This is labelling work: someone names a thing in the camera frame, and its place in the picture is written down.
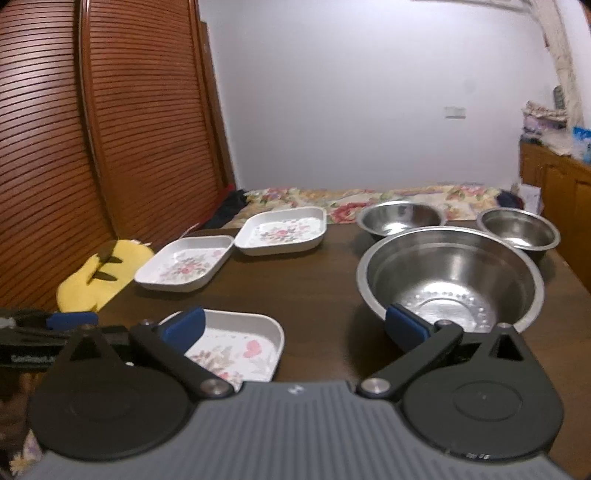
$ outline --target black circular plate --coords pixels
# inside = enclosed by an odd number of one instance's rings
[[[408,387],[402,409],[431,445],[477,460],[510,460],[547,449],[562,423],[551,386],[510,361],[429,372]]]
[[[28,415],[40,443],[79,460],[115,460],[144,452],[176,432],[189,399],[172,378],[143,367],[71,363],[33,395]]]

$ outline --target wooden cabinet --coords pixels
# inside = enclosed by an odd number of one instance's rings
[[[521,177],[542,188],[543,215],[562,236],[558,251],[591,291],[591,167],[545,147],[522,144]]]
[[[52,309],[99,245],[178,238],[232,172],[195,0],[0,5],[0,307]]]

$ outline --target light switch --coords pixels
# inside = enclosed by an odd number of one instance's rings
[[[466,118],[466,109],[462,106],[447,106],[443,113],[445,118]]]

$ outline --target white wall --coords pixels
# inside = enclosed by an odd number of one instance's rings
[[[240,186],[510,182],[558,80],[527,14],[413,0],[200,0]],[[465,120],[443,118],[463,106]]]
[[[591,128],[591,33],[578,0],[556,0],[573,58],[586,128]]]

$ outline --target yellow cushion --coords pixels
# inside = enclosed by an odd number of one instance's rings
[[[99,256],[93,255],[57,287],[57,306],[61,312],[98,312],[133,280],[135,272],[154,253],[131,240],[117,240],[111,256],[120,259],[121,263],[101,264]],[[110,275],[115,280],[93,278],[96,273]]]

